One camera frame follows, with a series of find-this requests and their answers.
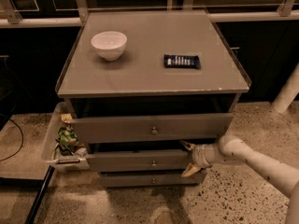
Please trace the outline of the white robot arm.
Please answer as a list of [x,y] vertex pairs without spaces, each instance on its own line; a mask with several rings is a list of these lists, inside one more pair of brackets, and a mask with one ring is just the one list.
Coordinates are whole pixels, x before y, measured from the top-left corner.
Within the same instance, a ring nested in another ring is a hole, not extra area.
[[224,135],[216,143],[209,145],[196,145],[183,140],[180,143],[192,155],[192,161],[181,174],[182,177],[194,175],[215,163],[242,162],[290,200],[285,224],[299,224],[298,169],[252,149],[234,135]]

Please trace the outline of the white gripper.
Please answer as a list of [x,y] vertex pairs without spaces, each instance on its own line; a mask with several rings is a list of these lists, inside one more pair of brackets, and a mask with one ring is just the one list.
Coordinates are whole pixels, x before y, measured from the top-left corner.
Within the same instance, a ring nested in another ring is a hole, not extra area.
[[179,141],[185,148],[192,152],[193,164],[189,163],[186,169],[181,174],[182,177],[190,177],[199,172],[203,168],[210,167],[211,164],[206,159],[205,149],[206,145],[195,145],[193,143],[180,140]]

